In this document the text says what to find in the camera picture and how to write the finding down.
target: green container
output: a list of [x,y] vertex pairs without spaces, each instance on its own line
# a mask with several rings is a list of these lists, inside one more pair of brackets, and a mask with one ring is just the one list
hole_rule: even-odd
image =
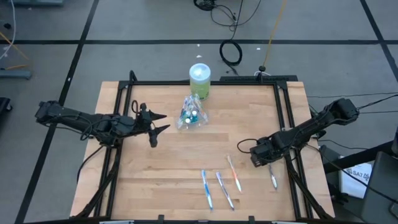
[[189,70],[191,93],[192,95],[197,93],[200,100],[209,97],[210,75],[210,68],[204,63],[194,64]]

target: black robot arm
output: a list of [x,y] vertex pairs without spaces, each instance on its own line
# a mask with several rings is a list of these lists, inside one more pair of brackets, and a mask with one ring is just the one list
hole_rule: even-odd
[[165,118],[166,115],[147,111],[146,104],[140,105],[136,118],[119,114],[87,114],[59,105],[56,101],[40,102],[36,112],[36,122],[64,124],[82,132],[81,140],[94,136],[101,145],[114,147],[118,139],[148,133],[151,147],[157,145],[157,135],[170,125],[152,129],[152,121]]
[[351,100],[339,99],[325,106],[318,115],[288,131],[278,131],[257,140],[250,149],[255,167],[264,166],[283,158],[293,147],[304,146],[313,134],[332,124],[346,125],[358,118],[359,111]]

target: black metal frame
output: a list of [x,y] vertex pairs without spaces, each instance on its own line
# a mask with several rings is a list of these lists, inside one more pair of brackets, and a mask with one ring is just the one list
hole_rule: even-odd
[[[220,81],[211,82],[211,85],[266,85],[266,86],[273,86],[274,94],[275,94],[275,103],[276,103],[278,119],[279,119],[279,125],[280,125],[280,129],[284,130],[285,129],[285,120],[284,120],[284,115],[283,115],[283,111],[282,111],[282,104],[281,104],[281,100],[280,100],[279,90],[281,89],[284,94],[284,100],[285,100],[285,104],[286,104],[289,126],[291,128],[293,128],[295,126],[295,123],[294,123],[292,107],[290,104],[287,82],[296,82],[296,81],[297,81],[296,76],[263,77],[263,76],[259,75],[258,77],[221,77]],[[115,106],[114,106],[114,113],[119,112],[122,92],[125,88],[127,88],[126,99],[124,101],[123,115],[128,114],[129,103],[131,100],[132,87],[134,85],[189,85],[189,81],[184,80],[184,81],[142,81],[142,82],[140,82],[140,81],[137,81],[136,76],[134,75],[134,73],[131,72],[130,79],[128,81],[120,81],[119,82],[118,92],[116,94],[116,100],[115,100]],[[101,179],[99,182],[100,187],[99,187],[99,190],[95,193],[95,196],[93,197],[93,199],[91,199],[91,202],[94,202],[93,206],[90,207],[89,210],[83,211],[82,214],[84,214],[84,215],[78,215],[77,217],[71,217],[71,219],[69,219],[69,220],[54,220],[54,221],[48,221],[48,222],[44,222],[44,223],[48,223],[48,224],[53,224],[53,223],[99,223],[102,221],[111,220],[114,195],[115,195],[115,191],[116,191],[116,183],[117,183],[117,179],[118,179],[118,169],[119,169],[119,163],[120,163],[120,158],[121,158],[121,153],[122,153],[122,148],[123,148],[123,140],[119,141],[118,143],[119,144],[117,144],[117,146],[115,148],[107,148],[106,149],[103,170],[101,172]],[[108,173],[112,150],[116,150],[115,160],[114,160],[113,168]],[[305,181],[305,172],[304,172],[304,168],[303,168],[300,151],[295,150],[294,153],[295,153],[295,157],[297,157],[296,161],[297,161],[298,174],[302,181],[301,188],[303,186],[306,187],[307,184]],[[287,167],[293,169],[293,163],[292,163],[292,158],[291,158],[290,154],[285,157],[285,161],[286,161]],[[110,190],[109,190],[109,197],[108,197],[105,216],[100,216],[101,206],[103,203],[102,194],[103,194],[105,188],[107,187],[107,185],[109,184],[109,182],[110,182],[111,186],[110,186]],[[304,198],[305,212],[307,214],[307,217],[302,218],[300,205],[299,205],[299,198],[297,197],[297,189],[295,186],[296,182],[294,181],[293,178],[291,178],[291,176],[289,176],[289,184],[290,184],[290,193],[292,195],[292,205],[294,208],[295,219],[297,222],[307,222],[307,223],[338,223],[339,222],[336,220],[313,219],[312,208],[311,208],[311,205],[306,197],[303,197],[303,198]],[[88,217],[88,215],[91,213],[92,210],[94,210],[93,217]],[[134,220],[134,223],[186,223],[186,224],[188,224],[188,223],[201,223],[201,222],[204,222],[204,221],[164,220],[164,215],[159,215],[158,220]],[[214,224],[271,223],[269,221],[255,221],[253,216],[250,216],[248,221],[233,221],[233,222],[231,222],[231,221],[209,221],[209,220],[206,220],[205,222],[206,223],[214,223]]]
[[[290,105],[289,92],[287,89],[286,82],[287,81],[297,81],[296,76],[264,77],[264,78],[261,76],[258,76],[258,77],[223,77],[220,80],[221,81],[212,82],[211,85],[268,85],[268,86],[270,85],[270,86],[273,86],[280,129],[283,130],[283,129],[285,129],[285,121],[284,121],[284,115],[282,112],[282,104],[281,104],[280,95],[279,95],[279,88],[281,88],[284,93],[284,100],[285,100],[285,104],[286,104],[289,125],[291,128],[294,127],[293,111],[292,111],[292,107]],[[131,77],[131,80],[129,80],[129,81],[120,81],[119,85],[118,85],[118,93],[116,94],[116,101],[115,101],[115,106],[114,106],[115,113],[117,113],[119,111],[122,91],[125,87],[127,87],[127,95],[126,95],[126,100],[124,103],[124,111],[123,111],[123,115],[127,115],[127,112],[129,109],[129,102],[131,99],[131,90],[132,90],[133,85],[189,85],[189,81],[184,80],[184,81],[171,81],[171,82],[168,82],[168,81],[166,81],[166,82],[163,82],[163,81],[139,82],[139,81],[137,81],[137,79],[135,77],[134,78]],[[121,156],[122,146],[123,146],[123,142],[121,142],[120,147],[116,148],[115,156],[118,156],[118,157]],[[103,164],[103,170],[101,173],[101,180],[99,183],[100,185],[102,185],[104,183],[104,179],[106,177],[106,173],[109,168],[109,163],[110,163],[110,158],[111,158],[111,156],[110,156],[111,150],[112,149],[106,150],[106,155],[105,155],[104,164]],[[297,156],[297,161],[298,161],[297,168],[298,168],[300,177],[303,180],[303,182],[306,183],[304,168],[303,168],[302,158],[300,156],[300,153],[298,151],[295,151],[295,156]],[[292,158],[290,157],[290,155],[288,155],[285,158],[285,160],[286,160],[286,162],[292,163],[291,162]],[[111,214],[112,214],[117,176],[118,175],[116,173],[116,175],[114,176],[114,179],[112,180],[111,187],[109,190],[108,204],[107,204],[106,213],[105,213],[106,217],[111,217]],[[297,196],[297,189],[295,186],[295,182],[291,177],[289,177],[289,183],[290,183],[290,191],[292,194],[295,218],[296,218],[296,220],[298,220],[299,218],[301,218],[301,211],[300,211],[300,205],[299,205],[299,198]],[[305,209],[306,209],[307,217],[313,218],[311,206],[306,198],[305,198],[304,202],[305,202]],[[100,215],[101,203],[102,203],[102,200],[100,200],[98,202],[98,204],[95,208],[94,216]]]

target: black cable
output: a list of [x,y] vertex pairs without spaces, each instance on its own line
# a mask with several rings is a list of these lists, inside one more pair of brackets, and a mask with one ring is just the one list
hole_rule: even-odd
[[203,0],[202,2],[197,2],[198,0],[193,0],[193,4],[203,11],[211,11],[215,7],[215,0]]
[[316,109],[313,107],[313,106],[311,106],[311,104],[308,104],[310,107],[311,107],[311,109],[316,113],[316,114],[318,114],[318,112],[316,111]]
[[293,159],[291,159],[290,161],[293,162],[295,159],[297,159],[297,154],[295,155],[295,157]]
[[[223,54],[223,47],[224,47],[225,44],[233,44],[233,45],[236,47],[236,49],[237,49],[238,52],[239,52],[239,58],[238,58],[237,61],[235,61],[235,62],[230,62],[229,60],[227,60],[227,59],[224,57],[224,54]],[[241,46],[239,46],[239,44],[236,43],[236,42],[233,41],[233,40],[224,40],[224,41],[222,41],[222,43],[221,43],[221,45],[220,45],[220,56],[221,56],[221,59],[223,60],[223,62],[224,62],[230,69],[232,69],[232,71],[234,72],[234,74],[237,75],[237,76],[239,76],[238,72],[236,71],[235,68],[233,68],[233,66],[237,66],[237,65],[239,65],[239,64],[242,62],[243,52],[242,52]]]
[[323,141],[329,141],[329,142],[335,143],[336,145],[341,146],[341,147],[346,148],[346,149],[363,149],[363,150],[368,150],[368,149],[362,148],[362,147],[347,147],[347,146],[344,146],[344,145],[342,145],[342,144],[339,144],[339,143],[337,143],[337,142],[335,142],[335,141],[332,141],[332,140],[329,140],[329,139],[318,140],[318,142],[323,142]]
[[390,92],[390,93],[365,93],[365,94],[338,95],[338,96],[307,96],[307,98],[337,98],[337,97],[351,97],[351,96],[390,95],[390,94],[397,94],[397,93],[398,93],[398,92]]
[[[236,25],[235,25],[235,26],[236,26],[236,27],[237,27],[237,26],[241,26],[241,25],[243,25],[243,24],[249,22],[249,21],[251,20],[251,18],[255,15],[255,13],[257,12],[257,10],[259,9],[259,6],[260,6],[261,1],[262,1],[262,0],[259,1],[259,3],[257,4],[255,10],[253,11],[253,13],[251,14],[251,16],[250,16],[246,21],[242,22],[241,24],[238,24],[238,22],[236,22]],[[235,23],[235,19],[233,19],[233,18],[234,18],[234,14],[232,13],[232,11],[231,11],[228,7],[226,7],[226,6],[224,6],[224,5],[217,5],[217,4],[215,5],[215,7],[214,7],[213,9],[218,9],[218,6],[227,8],[227,10],[231,13],[231,16],[229,16],[229,15],[228,15],[227,13],[225,13],[225,12],[224,12],[224,13],[227,14],[227,16]],[[211,20],[212,20],[214,23],[216,23],[216,24],[218,24],[218,25],[220,25],[220,26],[226,26],[226,27],[234,26],[234,23],[231,24],[231,25],[228,25],[228,24],[222,24],[222,23],[216,22],[216,21],[214,20],[214,17],[213,17],[213,10],[210,11],[210,16],[211,16]]]
[[[238,74],[238,72],[235,70],[235,68],[233,68],[233,66],[237,66],[237,65],[239,65],[239,64],[241,63],[241,61],[242,61],[242,56],[243,56],[243,52],[242,52],[241,46],[239,46],[239,44],[236,43],[235,41],[233,41],[232,39],[233,39],[234,36],[235,36],[236,28],[237,28],[237,26],[238,26],[238,24],[239,24],[239,18],[241,17],[241,12],[242,12],[242,5],[243,5],[243,0],[241,0],[241,5],[240,5],[240,7],[239,7],[238,19],[236,20],[235,29],[234,29],[234,33],[233,33],[232,37],[231,37],[229,40],[224,40],[224,41],[222,41],[222,43],[221,43],[221,45],[220,45],[220,50],[219,50],[220,56],[221,56],[221,59],[223,59],[223,62],[224,62],[229,68],[231,68],[232,71],[233,71],[233,72],[235,73],[235,75],[237,75],[237,76],[239,76],[239,74]],[[224,57],[224,54],[223,54],[223,47],[224,47],[225,44],[233,44],[233,45],[236,47],[236,49],[237,49],[238,52],[239,52],[239,58],[238,58],[237,61],[235,61],[235,62],[230,62],[229,60],[227,60],[227,59]]]
[[104,121],[117,121],[117,120],[114,118],[108,118],[108,119],[102,119],[102,120],[96,121],[94,123],[90,122],[88,127],[81,133],[80,140],[84,141],[84,140],[88,139],[89,136],[93,132],[93,126],[96,124],[99,124],[101,122],[104,122]]
[[99,147],[96,151],[94,151],[93,153],[91,153],[91,155],[89,155],[84,161],[83,163],[80,165],[79,170],[77,172],[77,178],[76,178],[76,183],[79,182],[79,176],[80,176],[80,171],[83,168],[83,166],[86,164],[86,162],[91,159],[97,152],[99,152],[104,146]]
[[64,129],[64,130],[69,130],[69,131],[73,131],[74,133],[77,133],[77,134],[81,134],[81,132],[79,132],[79,131],[76,131],[76,130],[74,130],[74,129],[72,129],[72,128],[68,128],[68,127],[58,127],[58,126],[56,126],[55,128],[57,128],[57,129]]
[[361,114],[373,114],[373,113],[396,113],[398,111],[373,111],[373,112],[361,112]]
[[82,117],[82,116],[75,115],[75,114],[70,114],[70,115],[66,114],[66,115],[61,115],[61,116],[53,117],[53,118],[49,119],[49,120],[46,121],[46,122],[50,123],[50,122],[52,122],[53,120],[59,119],[59,118],[81,118],[81,119],[85,120],[88,124],[90,124],[89,127],[91,127],[90,132],[87,133],[86,135],[84,134],[84,132],[81,133],[81,132],[79,132],[79,131],[76,131],[76,130],[73,130],[73,129],[70,129],[70,128],[66,128],[66,127],[56,127],[56,128],[67,129],[67,130],[73,131],[74,133],[80,134],[80,140],[81,140],[81,141],[84,141],[84,140],[86,140],[86,139],[88,139],[88,138],[90,138],[90,139],[92,138],[91,132],[92,132],[92,130],[93,130],[93,127],[92,127],[92,123],[91,123],[91,121],[90,121],[89,119],[87,119],[87,118],[85,118],[85,117]]
[[381,100],[377,100],[377,101],[375,101],[375,102],[372,102],[372,103],[368,103],[368,104],[366,104],[366,105],[364,105],[364,106],[360,106],[360,107],[358,107],[357,109],[358,109],[358,110],[361,110],[361,109],[363,109],[363,108],[365,108],[365,107],[368,107],[368,106],[375,105],[375,104],[377,104],[377,103],[380,103],[380,102],[382,102],[382,101],[384,101],[384,100],[388,100],[389,98],[393,98],[393,97],[396,97],[396,96],[398,96],[398,94],[395,94],[395,95],[389,96],[389,97],[387,97],[387,98],[384,98],[384,99],[381,99]]
[[325,155],[321,152],[321,150],[319,150],[319,149],[317,149],[316,147],[313,147],[313,146],[311,146],[311,145],[309,145],[309,144],[307,144],[307,146],[310,146],[311,148],[317,150],[317,151],[320,153],[320,155],[322,156],[322,158],[326,159],[332,166],[336,167],[338,170],[343,171],[345,174],[347,174],[348,176],[350,176],[352,179],[358,181],[360,184],[362,184],[362,185],[364,185],[365,187],[369,188],[369,189],[372,190],[374,193],[376,193],[376,194],[378,194],[378,195],[380,195],[380,196],[382,196],[382,197],[384,197],[384,198],[390,200],[391,202],[398,203],[397,200],[395,200],[395,199],[393,199],[393,198],[390,198],[389,196],[387,196],[387,195],[381,193],[381,192],[378,191],[378,190],[375,190],[374,188],[372,188],[372,187],[369,186],[368,184],[365,184],[363,181],[359,180],[358,178],[356,178],[356,177],[354,177],[353,175],[349,174],[349,173],[348,173],[347,171],[345,171],[344,169],[340,168],[340,167],[339,167],[338,165],[336,165],[334,162],[332,162],[332,161],[329,160],[327,157],[325,157]]
[[239,148],[239,145],[240,145],[242,142],[245,142],[245,141],[256,141],[256,143],[257,143],[258,140],[257,140],[257,139],[243,139],[242,141],[240,141],[240,142],[237,143],[236,147],[238,148],[239,151],[241,151],[242,153],[250,154],[250,152],[242,151],[241,148]]
[[137,100],[133,100],[131,102],[131,110],[133,113],[135,113],[136,115],[138,114],[138,102]]

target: black equipment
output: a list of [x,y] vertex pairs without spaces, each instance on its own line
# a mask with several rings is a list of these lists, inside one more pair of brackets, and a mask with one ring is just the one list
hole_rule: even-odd
[[166,115],[147,111],[145,103],[140,105],[136,118],[119,114],[87,114],[59,105],[56,101],[40,102],[36,112],[36,121],[40,124],[64,124],[81,131],[80,140],[94,136],[101,145],[115,147],[119,139],[148,133],[151,147],[157,146],[157,135],[170,125],[152,129],[152,121],[165,118]]
[[292,148],[303,147],[313,134],[332,124],[347,125],[358,118],[359,110],[347,99],[336,100],[325,106],[318,115],[288,131],[278,131],[271,136],[257,140],[257,146],[250,149],[255,167],[264,166],[283,158]]

